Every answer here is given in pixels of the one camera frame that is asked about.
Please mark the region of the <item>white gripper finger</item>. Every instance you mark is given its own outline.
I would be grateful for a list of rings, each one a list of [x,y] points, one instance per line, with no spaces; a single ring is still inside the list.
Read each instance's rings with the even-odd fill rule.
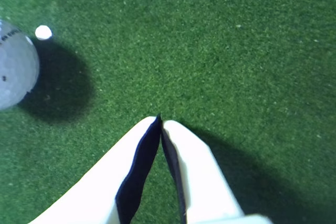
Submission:
[[[160,116],[142,119],[32,223],[130,223],[160,135]]]
[[[187,223],[242,223],[238,204],[210,147],[173,120],[163,123],[181,172]]]

